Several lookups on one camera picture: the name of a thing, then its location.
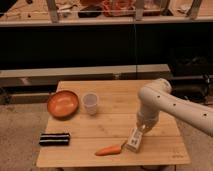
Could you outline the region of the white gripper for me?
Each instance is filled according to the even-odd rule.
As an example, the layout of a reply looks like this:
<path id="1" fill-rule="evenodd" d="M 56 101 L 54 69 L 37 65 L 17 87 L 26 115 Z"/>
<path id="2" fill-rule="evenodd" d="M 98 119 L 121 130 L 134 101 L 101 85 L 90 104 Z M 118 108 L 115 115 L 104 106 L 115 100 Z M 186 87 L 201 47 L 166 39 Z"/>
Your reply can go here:
<path id="1" fill-rule="evenodd" d="M 149 107 L 142 107 L 137 112 L 137 131 L 142 135 L 149 132 L 159 120 L 159 111 Z"/>

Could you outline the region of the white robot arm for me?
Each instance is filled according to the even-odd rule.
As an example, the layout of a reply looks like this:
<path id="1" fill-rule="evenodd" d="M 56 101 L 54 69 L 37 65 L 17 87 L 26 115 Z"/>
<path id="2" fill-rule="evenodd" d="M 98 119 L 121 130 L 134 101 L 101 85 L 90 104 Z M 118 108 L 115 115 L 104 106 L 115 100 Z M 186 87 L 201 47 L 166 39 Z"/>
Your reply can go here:
<path id="1" fill-rule="evenodd" d="M 170 83 L 163 78 L 140 88 L 137 128 L 143 133 L 148 132 L 163 111 L 213 137 L 213 108 L 177 98 L 171 95 L 171 90 Z"/>

